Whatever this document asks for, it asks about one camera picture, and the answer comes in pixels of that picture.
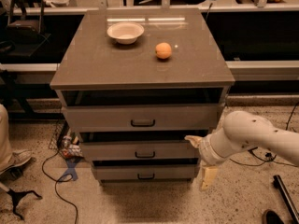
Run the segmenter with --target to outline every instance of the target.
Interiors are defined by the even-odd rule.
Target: floor
[[[220,120],[231,111],[246,110],[268,118],[278,128],[285,129],[298,97],[229,98]],[[292,201],[299,208],[299,169],[289,165],[265,163],[261,166],[244,166],[225,162],[213,185],[206,191],[199,189],[201,172],[194,181],[111,183],[100,186],[94,179],[89,164],[81,160],[75,167],[74,179],[59,183],[44,175],[42,164],[55,154],[53,138],[61,129],[55,120],[16,121],[9,124],[10,143],[14,148],[30,148],[33,158],[23,167],[23,176],[14,180],[9,173],[0,181],[15,191],[33,189],[43,199],[33,194],[25,196],[17,210],[24,221],[12,214],[10,197],[0,190],[0,223],[75,223],[76,208],[79,224],[100,223],[262,223],[266,209],[276,211],[285,223],[291,216],[277,189],[273,175],[280,175]],[[294,110],[289,129],[299,132],[299,106]],[[266,150],[258,148],[256,155],[265,158]],[[259,164],[261,161],[248,152],[236,154],[232,160]],[[280,157],[277,162],[284,162]],[[44,170],[54,179],[67,170],[65,159],[56,155],[49,159]]]

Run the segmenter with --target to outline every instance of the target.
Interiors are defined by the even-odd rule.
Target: drawer
[[[219,105],[68,107],[64,117],[74,132],[150,131],[215,128]]]
[[[67,106],[217,104],[223,87],[61,91]]]
[[[80,148],[85,160],[90,162],[100,161],[106,165],[115,165],[110,161],[119,161],[118,163],[123,166],[128,165],[128,163],[130,165],[135,164],[137,161],[146,164],[147,161],[151,160],[199,160],[200,157],[198,149],[194,148],[189,142],[82,143]]]
[[[190,179],[198,176],[199,165],[107,167],[92,168],[95,179],[100,182],[121,180]]]

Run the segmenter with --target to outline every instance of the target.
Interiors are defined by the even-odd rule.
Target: black bar
[[[28,113],[28,112],[12,112],[8,110],[9,119],[49,119],[49,120],[64,120],[64,115],[61,113]]]
[[[286,187],[284,186],[280,175],[274,175],[274,187],[279,189],[280,194],[287,205],[289,212],[292,216],[292,220],[294,224],[299,224],[299,215],[295,205],[292,202],[292,198],[289,195]]]

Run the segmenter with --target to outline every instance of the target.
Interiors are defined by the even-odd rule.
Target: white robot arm
[[[230,113],[222,128],[206,137],[187,135],[185,139],[199,148],[207,167],[216,167],[231,155],[255,147],[266,148],[299,166],[299,133],[276,128],[268,119],[245,111]]]

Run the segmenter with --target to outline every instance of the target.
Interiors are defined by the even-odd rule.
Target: cabinet top
[[[107,35],[119,21],[144,26],[132,45]],[[172,55],[159,60],[167,42]],[[55,90],[180,88],[232,85],[234,78],[199,9],[149,8],[88,11],[56,72]]]

